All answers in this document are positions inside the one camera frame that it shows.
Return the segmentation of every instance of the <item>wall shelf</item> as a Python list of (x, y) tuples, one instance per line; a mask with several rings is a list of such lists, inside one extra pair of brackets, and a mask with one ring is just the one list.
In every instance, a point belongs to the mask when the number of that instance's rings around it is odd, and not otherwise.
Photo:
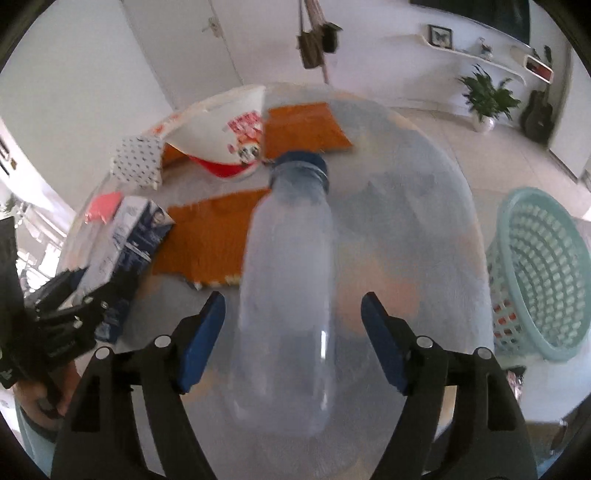
[(468, 52), (461, 51), (461, 50), (450, 50), (448, 48), (434, 47), (422, 35), (419, 34), (419, 35), (417, 35), (417, 37), (419, 37), (419, 40), (421, 41), (421, 43), (423, 43), (427, 47), (431, 47), (433, 50), (446, 51), (446, 52), (449, 52), (449, 53), (452, 53), (452, 54), (455, 54), (455, 55), (459, 55), (460, 57), (467, 57), (469, 59), (474, 59), (476, 61), (479, 61), (479, 62), (482, 62), (482, 63), (486, 63), (487, 65), (492, 65), (493, 67), (496, 67), (498, 69), (504, 70), (504, 71), (512, 74), (523, 85), (527, 85), (527, 82), (525, 81), (525, 77), (521, 73), (519, 73), (518, 71), (516, 71), (516, 70), (514, 70), (514, 69), (512, 69), (512, 68), (510, 68), (510, 67), (508, 67), (506, 65), (503, 65), (502, 63), (497, 63), (495, 61), (485, 60), (485, 59), (479, 57), (478, 55), (474, 55), (472, 53), (468, 53)]
[(552, 68), (547, 66), (541, 60), (524, 51), (522, 48), (512, 46), (511, 56), (518, 64), (530, 72), (534, 77), (538, 77), (540, 80), (543, 80), (546, 83), (552, 83), (554, 81), (554, 70), (552, 70)]

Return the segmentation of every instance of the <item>person's hand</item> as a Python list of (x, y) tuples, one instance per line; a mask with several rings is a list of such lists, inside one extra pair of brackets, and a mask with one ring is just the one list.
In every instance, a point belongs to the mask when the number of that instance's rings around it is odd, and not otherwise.
[[(56, 374), (52, 374), (58, 388), (62, 391), (62, 399), (57, 406), (61, 416), (65, 416), (72, 400), (72, 395), (80, 382), (74, 362), (70, 362)], [(39, 408), (38, 400), (46, 398), (45, 385), (30, 380), (20, 380), (13, 386), (14, 396), (27, 416), (46, 430), (57, 430), (59, 421), (48, 418)]]

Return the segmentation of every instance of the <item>laundry basket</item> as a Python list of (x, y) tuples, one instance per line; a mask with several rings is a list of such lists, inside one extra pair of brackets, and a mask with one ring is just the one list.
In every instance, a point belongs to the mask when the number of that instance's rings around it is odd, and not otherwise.
[(496, 354), (575, 356), (591, 319), (591, 258), (562, 205), (538, 189), (510, 193), (486, 260)]

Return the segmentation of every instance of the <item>orange placemat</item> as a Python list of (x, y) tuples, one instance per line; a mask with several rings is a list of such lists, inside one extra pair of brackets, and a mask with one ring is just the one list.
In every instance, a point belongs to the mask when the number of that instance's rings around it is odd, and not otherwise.
[(252, 211), (268, 192), (250, 190), (170, 207), (167, 212), (176, 225), (152, 272), (181, 274), (200, 284), (237, 283)]
[(263, 125), (264, 156), (273, 160), (292, 150), (325, 152), (353, 145), (340, 129), (328, 103), (271, 108)]
[(162, 151), (162, 168), (166, 168), (179, 160), (186, 160), (186, 156), (183, 152), (177, 150), (170, 144), (164, 144), (164, 150)]

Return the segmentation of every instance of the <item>fabric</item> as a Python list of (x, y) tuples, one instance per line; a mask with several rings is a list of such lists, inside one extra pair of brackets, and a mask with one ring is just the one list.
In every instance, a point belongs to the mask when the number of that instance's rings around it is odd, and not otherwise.
[(338, 32), (341, 30), (343, 29), (331, 22), (322, 25), (322, 50), (324, 53), (335, 53), (339, 48)]
[(181, 274), (200, 285), (237, 283), (252, 212), (268, 192), (232, 193), (168, 208), (176, 226), (156, 256), (153, 273)]
[(24, 411), (22, 407), (20, 407), (20, 414), (22, 419), (26, 422), (26, 424), (33, 430), (36, 434), (38, 434), (41, 438), (47, 440), (48, 442), (55, 443), (57, 441), (57, 434), (58, 430), (47, 430), (40, 425), (37, 425), (34, 421), (29, 418), (29, 415)]
[(162, 184), (161, 156), (164, 141), (157, 137), (125, 137), (111, 164), (111, 174), (119, 181), (140, 187), (157, 188)]
[(31, 460), (47, 476), (51, 475), (51, 464), (53, 463), (53, 454), (56, 444), (43, 438), (35, 432), (28, 422), (23, 418), (21, 406), (17, 403), (17, 421), (21, 431), (23, 447)]
[(335, 121), (328, 103), (269, 109), (264, 124), (264, 153), (269, 160), (290, 150), (326, 152), (347, 150), (352, 146)]
[(324, 17), (324, 12), (322, 11), (322, 7), (320, 6), (320, 2), (318, 0), (304, 0), (306, 5), (306, 10), (308, 10), (308, 15), (310, 17), (310, 22), (312, 26), (323, 25), (326, 23), (326, 19)]
[(309, 32), (304, 31), (303, 2), (304, 0), (298, 0), (300, 5), (300, 35), (297, 37), (297, 44), (302, 65), (306, 70), (309, 70), (322, 65), (324, 63), (324, 57), (322, 55), (320, 32), (315, 29)]

